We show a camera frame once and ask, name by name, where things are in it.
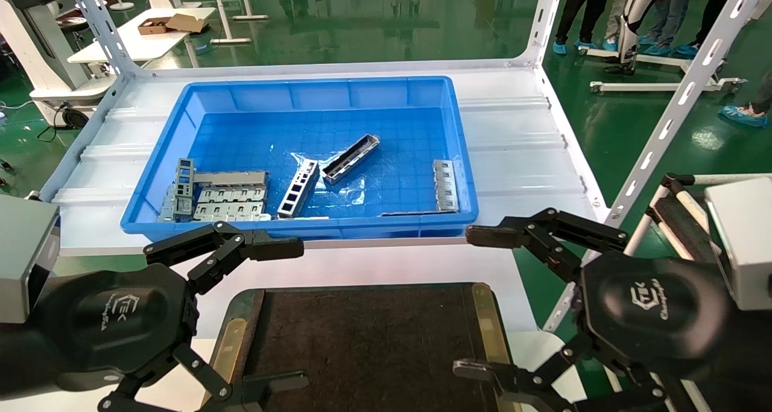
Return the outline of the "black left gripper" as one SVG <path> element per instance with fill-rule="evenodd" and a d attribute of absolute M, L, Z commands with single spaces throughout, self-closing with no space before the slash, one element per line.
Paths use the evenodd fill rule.
<path fill-rule="evenodd" d="M 264 411 L 273 393 L 306 387 L 306 373 L 228 384 L 182 344 L 195 335 L 195 294 L 215 288 L 244 261 L 289 260 L 304 253 L 298 237 L 272 237 L 263 229 L 241 230 L 218 221 L 144 247 L 152 265 L 140 271 L 56 278 L 35 307 L 47 387 L 89 391 L 123 379 L 114 390 L 114 410 L 168 411 L 135 396 L 143 384 L 154 384 L 178 363 L 210 394 L 200 411 Z M 206 258 L 187 280 L 169 268 L 202 255 Z"/>

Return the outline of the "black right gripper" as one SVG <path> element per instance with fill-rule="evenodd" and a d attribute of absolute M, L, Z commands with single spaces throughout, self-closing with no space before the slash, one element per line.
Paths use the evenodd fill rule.
<path fill-rule="evenodd" d="M 581 279 L 593 334 L 577 334 L 533 372 L 472 359 L 453 363 L 455 376 L 488 382 L 501 400 L 537 411 L 649 411 L 665 404 L 665 388 L 648 371 L 686 378 L 708 370 L 734 312 L 716 265 L 604 253 L 623 252 L 628 234 L 570 212 L 504 217 L 494 227 L 466 228 L 465 237 L 477 247 L 524 248 L 565 282 Z M 565 242 L 604 254 L 582 269 Z M 563 398 L 552 385 L 587 355 L 621 365 L 632 387 L 574 403 Z"/>

